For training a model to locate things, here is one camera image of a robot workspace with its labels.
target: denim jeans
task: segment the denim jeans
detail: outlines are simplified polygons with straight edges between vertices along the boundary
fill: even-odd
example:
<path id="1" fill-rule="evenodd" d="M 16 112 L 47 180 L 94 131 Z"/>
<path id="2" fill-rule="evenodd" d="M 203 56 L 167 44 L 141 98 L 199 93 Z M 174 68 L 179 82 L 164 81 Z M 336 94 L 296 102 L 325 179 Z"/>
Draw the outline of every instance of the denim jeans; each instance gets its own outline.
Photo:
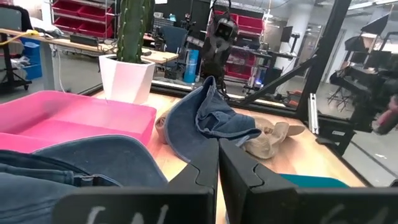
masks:
<path id="1" fill-rule="evenodd" d="M 86 186 L 120 184 L 55 159 L 0 150 L 0 223 L 50 224 L 57 201 Z"/>

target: black stand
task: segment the black stand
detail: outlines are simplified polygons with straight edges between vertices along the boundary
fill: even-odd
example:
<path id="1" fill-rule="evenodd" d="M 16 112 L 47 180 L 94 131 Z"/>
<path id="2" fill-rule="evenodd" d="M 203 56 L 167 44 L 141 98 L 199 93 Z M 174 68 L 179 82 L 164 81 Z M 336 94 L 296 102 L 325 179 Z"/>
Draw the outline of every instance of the black stand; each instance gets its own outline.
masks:
<path id="1" fill-rule="evenodd" d="M 1 42 L 7 41 L 7 34 L 1 34 Z M 4 62 L 6 64 L 6 76 L 3 78 L 0 83 L 0 90 L 12 90 L 15 87 L 24 86 L 25 90 L 28 89 L 29 84 L 32 84 L 31 81 L 27 81 L 20 77 L 19 75 L 14 73 L 14 68 L 11 63 L 11 55 L 9 45 L 5 44 L 2 46 L 4 52 Z"/>
<path id="2" fill-rule="evenodd" d="M 294 48 L 296 47 L 297 40 L 300 38 L 300 35 L 299 34 L 292 34 L 292 37 L 294 38 L 294 41 L 293 41 L 293 46 L 292 46 L 292 48 L 290 50 L 290 53 L 294 52 Z"/>

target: monitor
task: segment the monitor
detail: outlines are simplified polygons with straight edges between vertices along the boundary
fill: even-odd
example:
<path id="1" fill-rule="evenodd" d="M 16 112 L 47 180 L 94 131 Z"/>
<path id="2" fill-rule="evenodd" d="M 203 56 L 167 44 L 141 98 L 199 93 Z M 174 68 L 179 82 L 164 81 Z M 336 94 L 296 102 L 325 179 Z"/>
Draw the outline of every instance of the monitor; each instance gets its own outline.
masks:
<path id="1" fill-rule="evenodd" d="M 366 61 L 365 67 L 388 69 L 388 63 L 390 62 L 390 59 L 391 52 L 373 50 Z"/>
<path id="2" fill-rule="evenodd" d="M 289 43 L 290 42 L 290 37 L 292 36 L 292 32 L 293 32 L 293 27 L 292 26 L 284 27 L 284 29 L 282 31 L 282 36 L 280 37 L 280 41 L 281 42 L 285 42 L 285 43 Z"/>

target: white wall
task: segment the white wall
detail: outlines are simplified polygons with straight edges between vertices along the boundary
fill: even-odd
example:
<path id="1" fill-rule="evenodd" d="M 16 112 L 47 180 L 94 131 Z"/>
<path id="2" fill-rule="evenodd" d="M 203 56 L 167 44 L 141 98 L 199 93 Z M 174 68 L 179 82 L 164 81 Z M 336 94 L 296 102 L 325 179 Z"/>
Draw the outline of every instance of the white wall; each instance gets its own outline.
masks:
<path id="1" fill-rule="evenodd" d="M 40 10 L 42 8 L 42 0 L 14 0 L 15 6 L 23 7 L 29 11 L 29 15 L 35 18 L 41 18 Z"/>

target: beige cloth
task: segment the beige cloth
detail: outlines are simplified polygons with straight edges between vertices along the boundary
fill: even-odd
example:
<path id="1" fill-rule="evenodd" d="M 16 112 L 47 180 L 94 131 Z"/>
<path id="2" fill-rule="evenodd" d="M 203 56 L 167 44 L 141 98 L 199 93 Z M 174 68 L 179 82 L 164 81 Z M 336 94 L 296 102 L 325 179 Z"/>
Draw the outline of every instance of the beige cloth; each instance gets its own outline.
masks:
<path id="1" fill-rule="evenodd" d="M 304 126 L 290 126 L 286 122 L 278 122 L 274 125 L 265 118 L 254 117 L 254 119 L 256 128 L 262 130 L 262 133 L 259 137 L 246 141 L 242 148 L 260 159 L 274 157 L 286 137 L 298 135 L 305 130 Z"/>

